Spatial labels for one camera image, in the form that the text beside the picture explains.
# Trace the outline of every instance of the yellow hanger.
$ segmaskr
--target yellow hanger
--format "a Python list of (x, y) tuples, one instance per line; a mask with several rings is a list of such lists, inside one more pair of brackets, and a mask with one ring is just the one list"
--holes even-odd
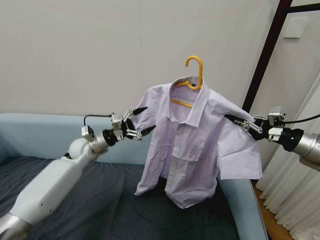
[[(199, 64), (199, 80), (198, 80), (198, 85), (197, 86), (192, 86), (190, 84), (190, 82), (188, 80), (186, 81), (183, 81), (183, 82), (178, 82), (175, 84), (175, 86), (184, 86), (186, 85), (188, 88), (192, 89), (192, 90), (198, 90), (202, 87), (202, 83), (203, 83), (203, 79), (202, 79), (202, 69), (203, 69), (203, 64), (202, 64), (202, 60), (198, 57), (198, 56), (189, 56), (186, 60), (185, 60), (185, 66), (188, 67), (189, 65), (189, 61), (191, 59), (194, 59), (198, 62)], [(180, 105), (183, 105), (185, 107), (188, 107), (188, 108), (192, 108), (192, 105), (191, 104), (188, 104), (188, 103), (184, 103), (184, 102), (181, 102), (181, 101), (178, 101), (178, 100), (175, 100), (175, 99), (172, 99), (171, 98), (171, 102), (173, 103), (176, 103), (176, 104), (180, 104)]]

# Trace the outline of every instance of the wooden floor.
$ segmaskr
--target wooden floor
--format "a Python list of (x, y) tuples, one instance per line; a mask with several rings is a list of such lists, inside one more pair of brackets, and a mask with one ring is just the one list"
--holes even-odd
[(275, 215), (268, 211), (265, 206), (263, 206), (263, 199), (260, 199), (259, 196), (261, 195), (262, 191), (255, 187), (255, 183), (252, 183), (256, 198), (259, 203), (259, 207), (262, 213), (262, 217), (264, 220), (265, 228), (269, 236), (272, 240), (293, 240), (290, 236), (289, 232), (281, 225), (278, 225), (275, 220)]

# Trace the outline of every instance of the hanger hook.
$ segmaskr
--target hanger hook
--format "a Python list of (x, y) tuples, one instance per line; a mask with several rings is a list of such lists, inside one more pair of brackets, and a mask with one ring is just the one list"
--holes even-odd
[(185, 66), (188, 67), (189, 66), (189, 61), (191, 59), (194, 59), (198, 62), (199, 64), (199, 80), (198, 80), (198, 86), (192, 86), (189, 82), (188, 82), (188, 87), (193, 89), (193, 90), (197, 90), (200, 89), (202, 87), (202, 83), (203, 83), (203, 79), (202, 79), (202, 69), (203, 69), (203, 64), (202, 64), (202, 60), (200, 59), (200, 57), (195, 56), (195, 55), (191, 55), (189, 56), (186, 60), (185, 60)]

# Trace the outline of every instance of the white curtain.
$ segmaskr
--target white curtain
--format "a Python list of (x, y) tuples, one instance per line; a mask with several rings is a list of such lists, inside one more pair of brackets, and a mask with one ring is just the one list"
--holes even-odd
[[(320, 113), (320, 74), (306, 96), (296, 119)], [(296, 123), (291, 129), (319, 133), (320, 118)], [(263, 205), (275, 213), (277, 224), (296, 240), (320, 240), (320, 172), (302, 165), (295, 153), (276, 150), (256, 187)]]

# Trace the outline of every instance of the short-sleeve shirt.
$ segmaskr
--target short-sleeve shirt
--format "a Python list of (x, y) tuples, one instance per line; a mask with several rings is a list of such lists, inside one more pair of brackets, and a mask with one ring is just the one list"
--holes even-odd
[(135, 195), (153, 189), (163, 177), (167, 196), (182, 209), (212, 197), (219, 174), (222, 180), (262, 177), (257, 142), (225, 115), (250, 122), (253, 117), (204, 81), (199, 90), (175, 86), (186, 80), (196, 84), (198, 77), (149, 88), (138, 105), (147, 109), (132, 118), (140, 131), (156, 125)]

